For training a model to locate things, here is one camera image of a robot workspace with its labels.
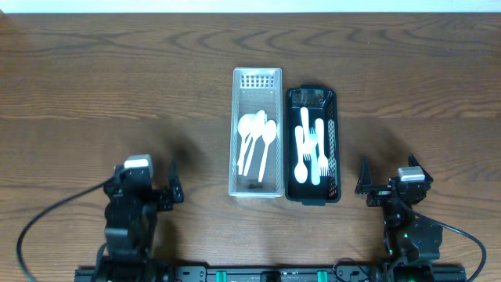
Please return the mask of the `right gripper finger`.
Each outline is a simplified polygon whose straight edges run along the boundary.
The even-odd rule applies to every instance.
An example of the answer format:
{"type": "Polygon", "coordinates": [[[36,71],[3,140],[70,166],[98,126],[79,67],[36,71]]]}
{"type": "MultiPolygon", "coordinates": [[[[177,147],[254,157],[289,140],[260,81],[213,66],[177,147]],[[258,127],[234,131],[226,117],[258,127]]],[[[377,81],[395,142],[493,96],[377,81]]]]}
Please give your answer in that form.
{"type": "Polygon", "coordinates": [[[372,189],[372,177],[369,170],[367,157],[362,159],[362,167],[355,187],[356,194],[368,194],[372,189]]]}
{"type": "Polygon", "coordinates": [[[419,167],[423,174],[424,174],[424,180],[428,183],[433,183],[434,179],[431,177],[431,175],[424,169],[424,167],[419,163],[419,161],[416,159],[413,153],[408,154],[408,164],[409,167],[419,167]]]}

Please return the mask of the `white plastic fork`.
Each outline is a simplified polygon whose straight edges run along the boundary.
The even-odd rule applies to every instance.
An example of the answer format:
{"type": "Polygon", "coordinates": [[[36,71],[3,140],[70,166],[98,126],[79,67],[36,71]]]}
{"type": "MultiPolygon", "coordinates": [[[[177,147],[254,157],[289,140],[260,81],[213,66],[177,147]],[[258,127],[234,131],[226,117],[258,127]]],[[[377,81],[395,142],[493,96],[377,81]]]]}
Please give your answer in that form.
{"type": "Polygon", "coordinates": [[[327,177],[329,175],[329,163],[325,154],[325,125],[322,118],[315,120],[315,130],[317,133],[318,147],[319,147],[319,170],[320,175],[327,177]]]}
{"type": "Polygon", "coordinates": [[[303,142],[303,158],[306,161],[311,160],[311,148],[310,148],[310,141],[309,141],[309,115],[308,115],[308,108],[307,107],[302,107],[300,109],[300,115],[301,115],[301,125],[303,128],[303,133],[304,133],[304,142],[303,142]]]}

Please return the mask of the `light blue plastic fork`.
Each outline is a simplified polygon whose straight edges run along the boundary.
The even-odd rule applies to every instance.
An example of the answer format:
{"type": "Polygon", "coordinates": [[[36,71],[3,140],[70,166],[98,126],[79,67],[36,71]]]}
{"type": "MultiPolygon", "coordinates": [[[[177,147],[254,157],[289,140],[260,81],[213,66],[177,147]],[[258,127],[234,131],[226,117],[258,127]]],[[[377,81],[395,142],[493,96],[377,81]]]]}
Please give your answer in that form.
{"type": "Polygon", "coordinates": [[[314,128],[310,128],[309,139],[311,146],[311,181],[312,185],[320,184],[319,163],[317,154],[318,137],[314,128]]]}

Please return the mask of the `white plastic spoon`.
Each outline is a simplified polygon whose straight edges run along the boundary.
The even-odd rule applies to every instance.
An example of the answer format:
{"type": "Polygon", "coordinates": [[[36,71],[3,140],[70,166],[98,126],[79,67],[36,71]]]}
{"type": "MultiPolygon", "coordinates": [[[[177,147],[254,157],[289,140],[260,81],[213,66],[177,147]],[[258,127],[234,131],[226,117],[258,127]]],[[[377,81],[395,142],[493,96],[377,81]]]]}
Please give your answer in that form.
{"type": "Polygon", "coordinates": [[[273,120],[267,121],[265,123],[265,127],[264,127],[264,129],[262,131],[262,135],[261,135],[261,137],[263,138],[263,141],[265,143],[265,148],[263,150],[261,164],[260,164],[260,170],[259,170],[259,175],[258,175],[258,181],[260,183],[263,181],[264,174],[265,174],[265,167],[266,167],[266,162],[267,162],[269,146],[275,140],[276,134],[277,134],[276,122],[273,120]]]}
{"type": "Polygon", "coordinates": [[[252,119],[254,118],[253,114],[245,114],[244,116],[241,117],[238,123],[238,133],[241,138],[241,144],[240,144],[240,152],[239,152],[239,157],[237,160],[237,167],[238,167],[238,174],[242,175],[243,174],[243,159],[245,152],[247,151],[246,147],[246,138],[250,134],[250,124],[252,122],[252,119]]]}
{"type": "Polygon", "coordinates": [[[244,155],[247,151],[248,141],[247,137],[251,133],[251,124],[256,118],[266,118],[267,114],[263,110],[259,110],[256,114],[245,114],[241,117],[238,123],[238,133],[241,137],[240,154],[237,164],[240,168],[243,167],[244,155]]]}
{"type": "Polygon", "coordinates": [[[254,117],[254,120],[252,121],[252,124],[251,124],[252,128],[251,128],[251,132],[250,132],[252,142],[250,145],[249,154],[247,156],[245,168],[243,171],[244,176],[247,176],[247,174],[249,172],[252,158],[254,155],[255,144],[257,142],[257,139],[261,136],[262,129],[265,125],[265,120],[266,120],[266,114],[264,112],[262,112],[261,114],[256,114],[254,117]]]}

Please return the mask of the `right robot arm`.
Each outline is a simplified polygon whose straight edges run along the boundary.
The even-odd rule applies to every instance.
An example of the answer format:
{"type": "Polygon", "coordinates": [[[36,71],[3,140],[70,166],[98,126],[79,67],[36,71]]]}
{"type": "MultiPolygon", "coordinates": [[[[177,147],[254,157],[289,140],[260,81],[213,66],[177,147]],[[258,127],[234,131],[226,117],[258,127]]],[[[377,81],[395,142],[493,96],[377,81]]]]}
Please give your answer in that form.
{"type": "Polygon", "coordinates": [[[419,216],[413,205],[420,203],[433,178],[410,154],[409,164],[386,184],[373,183],[369,162],[362,161],[355,193],[366,196],[366,205],[380,207],[384,220],[384,247],[390,258],[373,266],[368,281],[436,281],[433,262],[440,258],[443,228],[419,216]]]}

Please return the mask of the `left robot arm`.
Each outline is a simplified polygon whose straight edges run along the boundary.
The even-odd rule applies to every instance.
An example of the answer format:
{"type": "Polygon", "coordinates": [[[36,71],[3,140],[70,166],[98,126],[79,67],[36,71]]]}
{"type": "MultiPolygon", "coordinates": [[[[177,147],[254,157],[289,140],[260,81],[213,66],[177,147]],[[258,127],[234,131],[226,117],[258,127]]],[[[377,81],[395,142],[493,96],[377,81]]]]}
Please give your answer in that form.
{"type": "Polygon", "coordinates": [[[157,214],[169,212],[184,201],[175,162],[168,184],[153,188],[153,164],[149,154],[131,156],[114,168],[103,187],[110,199],[105,209],[106,243],[99,249],[92,281],[173,281],[175,271],[152,257],[157,214]]]}

